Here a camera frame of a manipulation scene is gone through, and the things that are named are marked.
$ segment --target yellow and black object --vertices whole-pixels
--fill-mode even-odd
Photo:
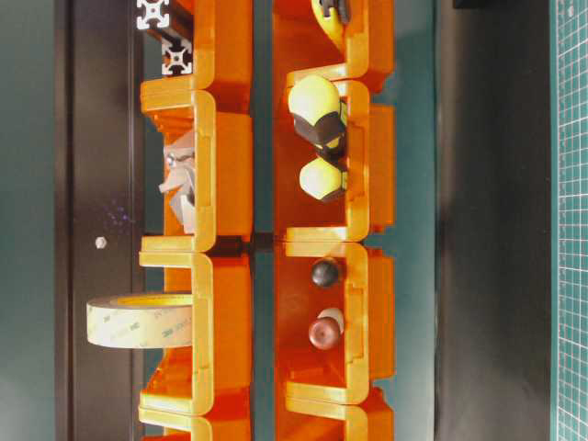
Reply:
[[[290,90],[288,109],[294,130],[320,156],[333,161],[345,154],[347,104],[333,83],[319,75],[303,78]]]
[[[347,190],[347,171],[318,157],[300,170],[300,186],[313,198],[328,202]]]
[[[346,0],[311,0],[312,12],[337,49],[345,50],[345,25],[349,23],[350,11]]]

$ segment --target cutting mat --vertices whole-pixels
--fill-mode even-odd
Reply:
[[[557,377],[552,398],[558,440],[588,439],[587,2],[557,0],[552,9],[557,89]]]

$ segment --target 3m tape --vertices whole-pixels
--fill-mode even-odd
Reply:
[[[151,294],[87,302],[88,342],[107,347],[192,345],[192,295]]]

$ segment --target orange plastic bin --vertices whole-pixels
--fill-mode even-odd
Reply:
[[[252,0],[194,0],[194,86],[222,111],[246,113],[253,77]]]
[[[328,289],[311,281],[320,257],[337,259],[345,280]],[[371,381],[394,374],[393,263],[359,243],[279,243],[275,247],[276,372],[287,398],[359,404]],[[309,325],[326,308],[345,316],[342,341],[321,351]]]
[[[146,436],[144,441],[250,441],[249,393],[220,396],[206,416],[190,417],[161,411],[139,412],[143,423],[164,428],[164,436]]]
[[[394,413],[380,389],[359,406],[277,397],[276,440],[391,441]]]
[[[201,416],[210,412],[216,397],[248,391],[252,370],[248,257],[143,249],[140,265],[173,269],[166,274],[165,290],[194,296],[192,346],[166,351],[141,392],[140,414]]]
[[[370,104],[358,81],[334,83],[347,103],[345,197],[323,203],[304,193],[300,169],[314,147],[294,131],[288,89],[274,124],[275,232],[288,242],[359,242],[395,221],[394,109]]]
[[[143,246],[205,252],[217,236],[240,236],[249,242],[253,229],[253,133],[249,116],[219,112],[209,92],[196,90],[192,75],[143,83],[141,108],[166,143],[194,129],[196,161],[196,232],[184,235],[168,204],[171,193],[165,198],[164,237],[145,237]]]
[[[381,91],[394,68],[394,2],[348,2],[351,21],[341,52],[322,32],[311,0],[274,1],[274,93],[308,74],[332,81],[358,79],[371,92]]]

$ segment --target screw head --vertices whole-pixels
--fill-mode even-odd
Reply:
[[[96,248],[98,250],[104,250],[108,245],[107,238],[104,236],[96,237]]]
[[[174,168],[177,163],[177,160],[176,160],[175,155],[173,153],[168,153],[165,156],[165,161],[167,162],[167,166],[169,168]]]

